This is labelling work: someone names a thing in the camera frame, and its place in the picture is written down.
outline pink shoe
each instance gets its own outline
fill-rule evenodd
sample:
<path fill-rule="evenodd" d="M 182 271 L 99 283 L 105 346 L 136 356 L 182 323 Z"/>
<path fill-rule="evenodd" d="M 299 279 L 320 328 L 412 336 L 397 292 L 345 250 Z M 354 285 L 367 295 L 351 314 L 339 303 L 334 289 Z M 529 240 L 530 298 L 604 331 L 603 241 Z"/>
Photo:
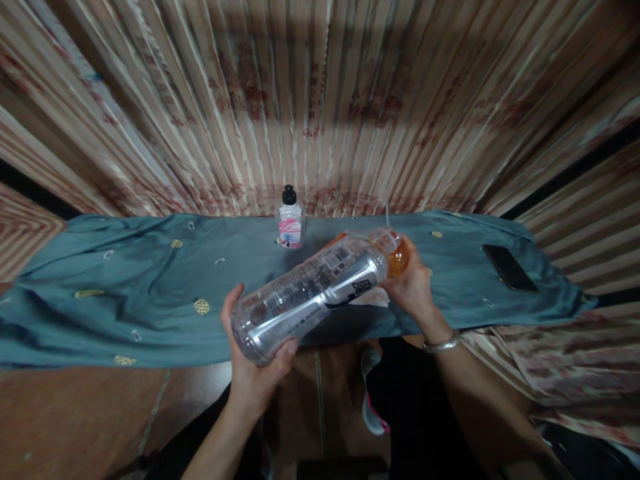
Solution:
<path fill-rule="evenodd" d="M 382 357 L 375 349 L 368 349 L 362 353 L 362 358 L 360 358 L 360 370 L 362 372 L 362 378 L 365 380 L 365 388 L 367 386 L 367 375 L 380 362 L 380 360 L 382 360 Z M 374 435 L 382 435 L 384 432 L 389 431 L 389 425 L 387 422 L 382 420 L 380 415 L 378 415 L 373 409 L 373 406 L 371 406 L 369 392 L 366 392 L 365 399 L 362 402 L 362 418 L 369 431 Z"/>

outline teal cloth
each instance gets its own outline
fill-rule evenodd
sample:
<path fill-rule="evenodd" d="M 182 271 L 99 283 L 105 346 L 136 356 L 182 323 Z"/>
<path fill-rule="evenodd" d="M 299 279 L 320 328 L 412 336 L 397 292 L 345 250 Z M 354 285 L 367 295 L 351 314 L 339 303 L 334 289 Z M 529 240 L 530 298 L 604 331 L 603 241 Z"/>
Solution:
<path fill-rule="evenodd" d="M 239 282 L 246 292 L 258 289 L 345 229 L 384 223 L 384 216 L 310 219 L 305 246 L 291 251 L 275 242 L 273 218 L 82 215 L 32 258 L 0 298 L 0 364 L 182 367 L 226 361 L 229 344 L 219 314 L 229 290 Z M 412 238 L 433 270 L 433 298 L 454 328 L 565 322 L 596 304 L 551 265 L 518 223 L 429 211 L 392 215 L 391 225 Z M 179 248 L 172 247 L 174 240 Z M 509 248 L 540 292 L 508 289 L 482 244 Z M 76 298 L 86 290 L 104 294 Z M 196 312 L 198 300 L 207 302 L 208 313 Z M 303 343 L 417 332 L 393 303 L 348 305 Z"/>

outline bottle cap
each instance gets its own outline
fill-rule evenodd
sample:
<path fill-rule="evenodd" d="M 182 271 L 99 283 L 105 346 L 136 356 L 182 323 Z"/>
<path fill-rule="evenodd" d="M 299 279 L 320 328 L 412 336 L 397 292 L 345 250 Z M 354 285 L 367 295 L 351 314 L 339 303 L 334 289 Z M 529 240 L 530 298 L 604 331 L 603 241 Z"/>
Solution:
<path fill-rule="evenodd" d="M 389 226 L 378 227 L 369 234 L 369 241 L 386 255 L 392 254 L 402 243 L 402 236 Z"/>
<path fill-rule="evenodd" d="M 297 198 L 295 196 L 295 190 L 292 185 L 285 185 L 285 189 L 282 191 L 282 203 L 285 205 L 295 205 Z"/>

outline fingernail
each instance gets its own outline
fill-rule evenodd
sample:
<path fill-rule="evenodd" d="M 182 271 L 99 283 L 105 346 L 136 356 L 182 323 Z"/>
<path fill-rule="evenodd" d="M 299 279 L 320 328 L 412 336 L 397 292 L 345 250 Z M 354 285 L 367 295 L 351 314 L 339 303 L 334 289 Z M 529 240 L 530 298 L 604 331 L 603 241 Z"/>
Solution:
<path fill-rule="evenodd" d="M 292 341 L 289 343 L 289 346 L 287 347 L 287 353 L 290 355 L 294 355 L 295 352 L 298 351 L 298 342 L 297 341 Z"/>

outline black pump cap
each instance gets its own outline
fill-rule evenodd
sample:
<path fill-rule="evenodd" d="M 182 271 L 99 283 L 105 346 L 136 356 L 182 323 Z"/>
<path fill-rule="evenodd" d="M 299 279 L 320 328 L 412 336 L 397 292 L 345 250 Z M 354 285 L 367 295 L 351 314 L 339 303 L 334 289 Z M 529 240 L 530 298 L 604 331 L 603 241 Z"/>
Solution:
<path fill-rule="evenodd" d="M 295 196 L 295 190 L 293 185 L 285 185 L 285 189 L 282 192 L 282 203 L 285 205 L 295 205 L 297 198 Z"/>

